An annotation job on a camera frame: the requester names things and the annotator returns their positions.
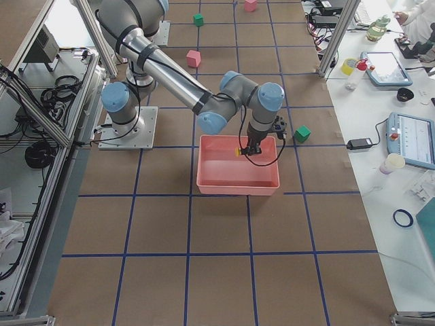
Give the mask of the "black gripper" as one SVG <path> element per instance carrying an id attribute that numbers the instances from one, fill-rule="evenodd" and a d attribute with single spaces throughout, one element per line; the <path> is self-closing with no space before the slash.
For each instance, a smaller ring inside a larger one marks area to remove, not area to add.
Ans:
<path id="1" fill-rule="evenodd" d="M 272 122 L 260 123 L 256 120 L 249 122 L 247 127 L 247 147 L 241 149 L 241 154 L 244 156 L 259 155 L 262 153 L 261 142 L 270 133 Z"/>

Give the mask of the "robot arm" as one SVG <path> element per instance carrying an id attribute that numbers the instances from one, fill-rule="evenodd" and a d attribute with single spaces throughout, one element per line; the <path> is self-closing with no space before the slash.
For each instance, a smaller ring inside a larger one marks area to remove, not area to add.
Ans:
<path id="1" fill-rule="evenodd" d="M 167 1 L 102 1 L 95 16 L 106 42 L 116 54 L 127 58 L 133 75 L 151 77 L 189 107 L 205 134 L 219 134 L 241 108 L 251 109 L 247 125 L 245 156 L 261 152 L 260 144 L 270 133 L 285 140 L 285 121 L 278 116 L 284 90 L 276 83 L 257 84 L 235 71 L 228 71 L 217 94 L 206 89 L 191 74 L 167 56 L 152 40 Z"/>

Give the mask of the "green cube near arm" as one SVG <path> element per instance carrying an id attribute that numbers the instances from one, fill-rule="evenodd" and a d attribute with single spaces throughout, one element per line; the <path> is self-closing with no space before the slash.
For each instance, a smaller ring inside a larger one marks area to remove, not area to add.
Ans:
<path id="1" fill-rule="evenodd" d="M 196 27 L 201 27 L 204 25 L 204 16 L 201 13 L 194 14 L 192 19 Z"/>

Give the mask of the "pink cube near arm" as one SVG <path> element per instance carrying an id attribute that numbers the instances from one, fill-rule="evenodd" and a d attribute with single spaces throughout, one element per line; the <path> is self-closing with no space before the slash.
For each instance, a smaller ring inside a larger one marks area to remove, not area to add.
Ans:
<path id="1" fill-rule="evenodd" d="M 257 0 L 244 0 L 243 9 L 246 12 L 254 12 L 257 9 Z"/>

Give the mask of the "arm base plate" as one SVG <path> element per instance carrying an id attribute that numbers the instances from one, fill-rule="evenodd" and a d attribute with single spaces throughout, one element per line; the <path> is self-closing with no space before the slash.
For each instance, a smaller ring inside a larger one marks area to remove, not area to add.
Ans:
<path id="1" fill-rule="evenodd" d="M 154 35 L 149 37 L 149 40 L 161 48 L 166 48 L 169 42 L 170 28 L 171 28 L 170 21 L 168 20 L 160 21 L 159 29 Z"/>
<path id="2" fill-rule="evenodd" d="M 106 114 L 101 142 L 98 148 L 101 150 L 151 150 L 154 146 L 154 136 L 158 116 L 158 108 L 155 106 L 136 106 L 139 115 L 126 125 L 112 122 L 109 114 Z"/>

